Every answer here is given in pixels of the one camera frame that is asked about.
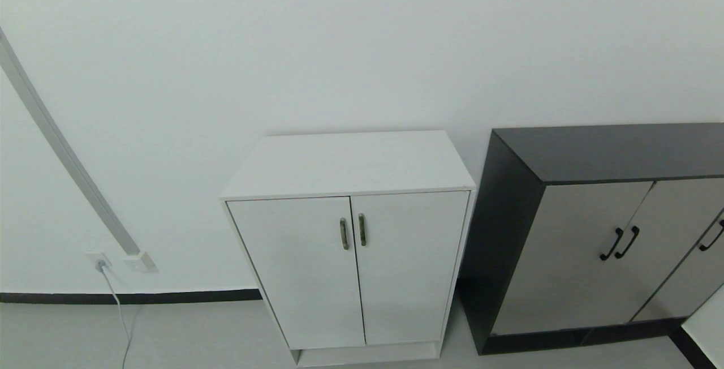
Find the cabinet door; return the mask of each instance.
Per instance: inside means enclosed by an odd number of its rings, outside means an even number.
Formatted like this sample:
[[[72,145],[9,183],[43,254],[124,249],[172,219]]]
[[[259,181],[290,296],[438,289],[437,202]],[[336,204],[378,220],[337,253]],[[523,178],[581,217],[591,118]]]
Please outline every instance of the cabinet door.
[[[349,198],[228,205],[289,348],[364,346]]]
[[[601,260],[651,187],[650,182],[547,186],[515,266],[493,333],[610,325],[631,312],[610,304],[616,291]]]
[[[628,310],[629,320],[633,319],[706,231],[723,204],[724,179],[656,183],[618,246],[620,254],[627,247],[628,251],[622,258],[606,263],[602,283],[609,290],[608,302]],[[634,230],[639,232],[636,240]]]
[[[468,195],[352,197],[367,344],[441,338]]]
[[[688,317],[724,284],[724,239],[712,245],[722,232],[724,219],[716,219],[634,321]]]

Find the white wall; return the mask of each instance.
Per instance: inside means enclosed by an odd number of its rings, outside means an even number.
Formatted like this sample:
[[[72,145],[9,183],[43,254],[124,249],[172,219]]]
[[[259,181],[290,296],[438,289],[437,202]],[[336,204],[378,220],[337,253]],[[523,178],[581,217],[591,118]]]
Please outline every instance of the white wall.
[[[160,271],[127,272],[2,84],[2,291],[251,288],[217,195],[262,135],[721,121],[724,0],[2,0],[2,26]]]

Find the wall socket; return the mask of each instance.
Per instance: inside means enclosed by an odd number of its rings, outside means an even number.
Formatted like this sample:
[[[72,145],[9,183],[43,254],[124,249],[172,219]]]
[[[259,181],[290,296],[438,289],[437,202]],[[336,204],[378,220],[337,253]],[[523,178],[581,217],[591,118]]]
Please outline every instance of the wall socket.
[[[96,266],[96,261],[98,261],[98,260],[105,261],[106,265],[108,267],[111,266],[111,261],[109,261],[108,258],[106,257],[106,255],[103,254],[103,251],[88,250],[88,251],[84,251],[83,255],[85,255],[85,257],[88,258],[88,261],[90,261],[90,263],[93,264],[94,267]]]

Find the storage cabinet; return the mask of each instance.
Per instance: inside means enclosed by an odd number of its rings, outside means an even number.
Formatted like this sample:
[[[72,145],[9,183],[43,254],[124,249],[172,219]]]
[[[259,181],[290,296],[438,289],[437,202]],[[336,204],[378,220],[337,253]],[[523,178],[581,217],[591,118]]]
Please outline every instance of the storage cabinet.
[[[479,353],[666,335],[724,283],[692,250],[722,176],[719,123],[494,130],[458,280]]]
[[[443,131],[262,139],[222,194],[300,366],[436,358],[474,183]]]

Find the cabinet top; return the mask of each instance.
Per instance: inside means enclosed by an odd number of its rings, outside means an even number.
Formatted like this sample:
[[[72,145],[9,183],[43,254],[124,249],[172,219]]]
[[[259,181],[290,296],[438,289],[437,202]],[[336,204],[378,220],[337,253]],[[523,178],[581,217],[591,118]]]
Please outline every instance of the cabinet top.
[[[264,137],[223,200],[303,198],[475,188],[444,131]]]
[[[724,123],[497,128],[544,183],[724,176]]]

